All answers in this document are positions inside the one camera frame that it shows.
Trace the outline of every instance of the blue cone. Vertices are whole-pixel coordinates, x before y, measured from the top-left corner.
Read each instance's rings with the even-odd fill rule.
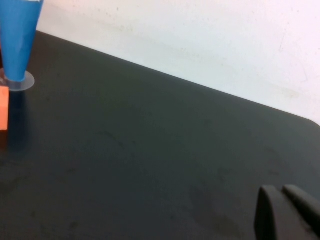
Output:
[[[25,79],[44,0],[0,0],[0,38],[5,76]]]

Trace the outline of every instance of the white wall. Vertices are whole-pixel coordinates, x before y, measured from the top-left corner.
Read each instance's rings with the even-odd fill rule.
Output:
[[[320,124],[319,9],[318,0],[45,0],[38,29]]]

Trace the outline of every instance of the dark surface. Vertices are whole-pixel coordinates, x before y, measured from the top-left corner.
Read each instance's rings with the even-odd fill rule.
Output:
[[[44,34],[29,71],[0,154],[1,239],[252,240],[261,185],[320,199],[309,120]]]

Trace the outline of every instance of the black tabletop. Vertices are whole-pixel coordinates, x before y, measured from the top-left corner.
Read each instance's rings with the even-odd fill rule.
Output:
[[[320,199],[309,120],[42,33],[28,70],[1,133],[1,239],[252,240],[261,185]]]

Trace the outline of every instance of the orange block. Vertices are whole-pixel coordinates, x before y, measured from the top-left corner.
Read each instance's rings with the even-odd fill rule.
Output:
[[[0,131],[8,130],[9,88],[0,86]]]

